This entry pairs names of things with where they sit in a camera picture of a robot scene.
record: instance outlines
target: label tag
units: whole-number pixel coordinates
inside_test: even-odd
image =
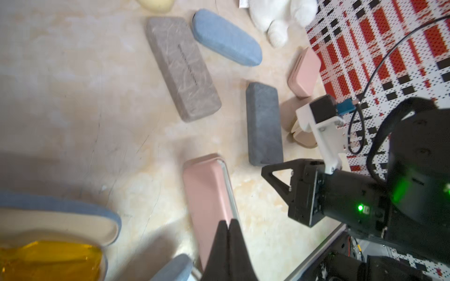
[[[250,0],[239,0],[239,8],[245,9],[250,7]]]

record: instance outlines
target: beige tiled floor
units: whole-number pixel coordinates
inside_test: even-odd
[[[286,83],[309,42],[293,27],[274,50],[234,0],[177,0],[190,21],[210,9],[261,44],[263,63],[240,66],[199,45],[222,100],[214,115],[181,121],[147,43],[149,12],[134,0],[15,0],[0,4],[0,183],[2,188],[94,202],[120,214],[106,249],[108,280],[147,280],[173,255],[197,258],[183,194],[184,161],[227,161],[243,233],[260,280],[284,279],[336,226],[312,229],[248,163],[245,89],[278,89],[285,160],[320,158],[288,137],[298,101]],[[315,95],[324,94],[321,81]]]

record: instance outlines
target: red and white patterned mat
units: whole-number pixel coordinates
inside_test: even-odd
[[[449,0],[320,0],[317,17],[307,30],[322,60],[320,74],[327,93],[337,102],[361,94],[396,42],[449,11]],[[365,154],[372,138],[386,115],[405,98],[432,98],[438,107],[450,107],[449,42],[450,20],[446,20],[416,32],[386,60],[362,101],[367,141],[360,155],[347,155],[352,171],[369,174]],[[344,116],[347,123],[350,117]],[[352,146],[357,147],[361,123],[352,130]],[[373,161],[381,176],[387,172],[388,151],[385,141]]]

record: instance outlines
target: white plush toy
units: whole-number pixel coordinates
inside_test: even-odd
[[[250,16],[259,30],[267,32],[272,46],[280,48],[288,41],[289,25],[307,26],[317,7],[317,0],[250,0]]]

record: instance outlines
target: black cable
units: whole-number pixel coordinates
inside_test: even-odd
[[[443,21],[443,20],[449,19],[449,18],[450,18],[450,15],[446,15],[446,16],[443,16],[443,17],[440,17],[440,18],[436,18],[436,19],[434,19],[434,20],[432,20],[432,21],[430,21],[430,22],[424,23],[424,24],[422,24],[421,26],[415,28],[415,29],[414,29],[413,31],[411,31],[410,33],[406,34],[400,41],[398,41],[398,42],[394,45],[394,47],[392,47],[392,49],[391,49],[391,50],[383,57],[383,59],[380,61],[380,64],[378,64],[377,68],[375,68],[374,72],[373,72],[372,75],[370,76],[369,81],[367,82],[366,87],[364,88],[364,91],[363,91],[362,94],[361,94],[360,102],[364,99],[365,94],[366,94],[367,91],[369,90],[370,84],[371,84],[372,81],[374,80],[374,77],[375,77],[375,75],[377,74],[377,72],[378,72],[378,70],[380,69],[380,67],[384,64],[384,61],[385,61],[385,60],[386,60],[386,59],[387,59],[387,58],[388,58],[388,57],[389,57],[389,56],[390,56],[390,55],[398,48],[398,46],[399,46],[401,43],[403,43],[406,39],[410,38],[411,35],[413,35],[413,34],[414,34],[415,32],[417,32],[417,31],[421,30],[422,28],[425,28],[425,27],[430,26],[430,25],[432,25],[432,24],[434,24],[434,23],[437,23],[437,22],[440,22],[440,21]],[[360,116],[361,126],[362,126],[362,133],[363,133],[363,135],[362,135],[362,140],[361,140],[361,143],[360,143],[360,148],[358,149],[357,152],[354,152],[354,151],[351,149],[351,145],[350,145],[350,133],[351,133],[351,126],[353,125],[353,122],[354,122],[354,120],[355,120],[356,112],[358,112],[358,114],[359,114],[359,116]],[[363,150],[364,143],[365,143],[365,124],[364,124],[364,115],[363,115],[361,106],[360,106],[360,104],[358,103],[358,104],[356,105],[356,110],[353,111],[353,115],[351,116],[351,120],[350,120],[350,123],[349,123],[349,125],[348,125],[348,150],[350,151],[351,154],[358,155],[358,154],[360,154],[361,151]]]
[[[350,257],[350,246],[351,246],[351,242],[350,242],[350,236],[348,237],[348,257]]]

